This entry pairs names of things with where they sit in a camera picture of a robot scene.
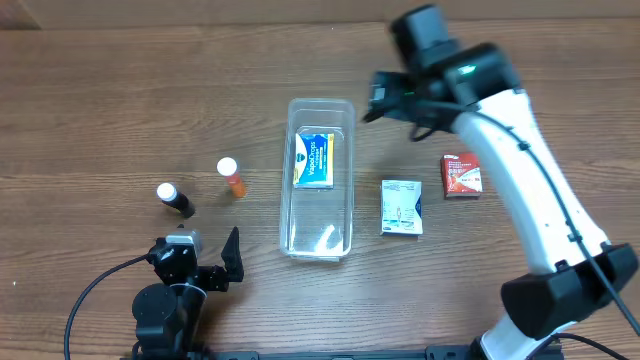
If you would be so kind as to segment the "black bottle white cap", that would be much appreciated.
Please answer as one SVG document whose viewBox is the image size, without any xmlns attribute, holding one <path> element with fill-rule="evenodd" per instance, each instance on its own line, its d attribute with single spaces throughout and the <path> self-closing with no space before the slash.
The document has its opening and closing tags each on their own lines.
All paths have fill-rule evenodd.
<svg viewBox="0 0 640 360">
<path fill-rule="evenodd" d="M 165 205 L 177 210 L 184 218 L 190 218 L 196 212 L 191 200 L 172 183 L 160 184 L 156 189 L 156 195 Z"/>
</svg>

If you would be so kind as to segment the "orange bottle white cap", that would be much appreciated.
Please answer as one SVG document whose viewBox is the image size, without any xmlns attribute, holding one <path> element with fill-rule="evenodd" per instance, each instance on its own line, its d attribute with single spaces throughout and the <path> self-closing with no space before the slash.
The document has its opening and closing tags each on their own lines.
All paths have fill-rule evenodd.
<svg viewBox="0 0 640 360">
<path fill-rule="evenodd" d="M 246 186 L 239 175 L 238 164 L 233 158 L 224 157 L 220 159 L 216 165 L 216 169 L 218 173 L 224 177 L 235 197 L 243 198 L 246 195 Z"/>
</svg>

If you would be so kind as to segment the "red white medicine box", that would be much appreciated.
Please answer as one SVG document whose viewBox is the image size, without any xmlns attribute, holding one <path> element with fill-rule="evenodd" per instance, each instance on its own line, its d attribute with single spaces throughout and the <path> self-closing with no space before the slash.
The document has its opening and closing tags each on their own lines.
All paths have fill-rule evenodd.
<svg viewBox="0 0 640 360">
<path fill-rule="evenodd" d="M 444 155 L 441 174 L 445 198 L 479 198 L 483 193 L 479 161 L 473 153 Z"/>
</svg>

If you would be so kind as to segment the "white blue medicine box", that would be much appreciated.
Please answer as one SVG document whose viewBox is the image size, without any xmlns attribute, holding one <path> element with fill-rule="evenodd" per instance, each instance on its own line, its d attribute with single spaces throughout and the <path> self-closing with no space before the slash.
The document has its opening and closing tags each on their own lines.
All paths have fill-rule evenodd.
<svg viewBox="0 0 640 360">
<path fill-rule="evenodd" d="M 420 236 L 422 222 L 422 183 L 383 180 L 381 182 L 381 234 Z"/>
</svg>

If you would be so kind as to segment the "blue VapoDrops box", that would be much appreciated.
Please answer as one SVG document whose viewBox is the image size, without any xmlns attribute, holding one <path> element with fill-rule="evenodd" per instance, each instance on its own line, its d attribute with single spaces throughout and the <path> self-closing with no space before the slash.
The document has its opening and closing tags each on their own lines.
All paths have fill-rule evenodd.
<svg viewBox="0 0 640 360">
<path fill-rule="evenodd" d="M 330 189 L 334 186 L 334 135 L 295 135 L 295 188 Z"/>
</svg>

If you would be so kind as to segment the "clear plastic container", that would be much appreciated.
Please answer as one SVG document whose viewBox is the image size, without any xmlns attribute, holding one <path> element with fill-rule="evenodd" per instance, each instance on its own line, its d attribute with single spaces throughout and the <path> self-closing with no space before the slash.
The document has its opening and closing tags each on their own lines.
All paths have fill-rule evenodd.
<svg viewBox="0 0 640 360">
<path fill-rule="evenodd" d="M 351 250 L 354 209 L 356 113 L 342 99 L 290 102 L 285 135 L 280 206 L 280 249 L 291 257 L 337 261 Z M 295 188 L 295 135 L 334 135 L 334 186 Z"/>
</svg>

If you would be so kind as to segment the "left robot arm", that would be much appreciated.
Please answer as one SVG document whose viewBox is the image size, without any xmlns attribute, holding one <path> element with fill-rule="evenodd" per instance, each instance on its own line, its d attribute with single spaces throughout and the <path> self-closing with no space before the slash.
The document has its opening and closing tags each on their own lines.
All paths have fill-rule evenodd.
<svg viewBox="0 0 640 360">
<path fill-rule="evenodd" d="M 195 342 L 200 315 L 210 292 L 226 292 L 244 279 L 239 229 L 233 228 L 221 252 L 221 266 L 201 266 L 202 244 L 195 230 L 179 228 L 156 240 L 147 261 L 160 281 L 142 289 L 132 303 L 137 343 L 134 359 L 211 359 Z"/>
</svg>

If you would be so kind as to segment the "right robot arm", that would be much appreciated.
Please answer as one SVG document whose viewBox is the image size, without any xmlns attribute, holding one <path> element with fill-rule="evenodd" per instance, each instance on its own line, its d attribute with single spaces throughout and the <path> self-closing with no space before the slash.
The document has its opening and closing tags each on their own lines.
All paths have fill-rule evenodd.
<svg viewBox="0 0 640 360">
<path fill-rule="evenodd" d="M 571 327 L 609 305 L 639 267 L 584 210 L 537 126 L 511 61 L 496 45 L 463 48 L 435 5 L 392 22 L 403 72 L 373 76 L 367 121 L 413 124 L 413 141 L 449 132 L 478 157 L 508 209 L 527 260 L 503 284 L 499 322 L 468 345 L 429 346 L 429 359 L 559 359 Z"/>
</svg>

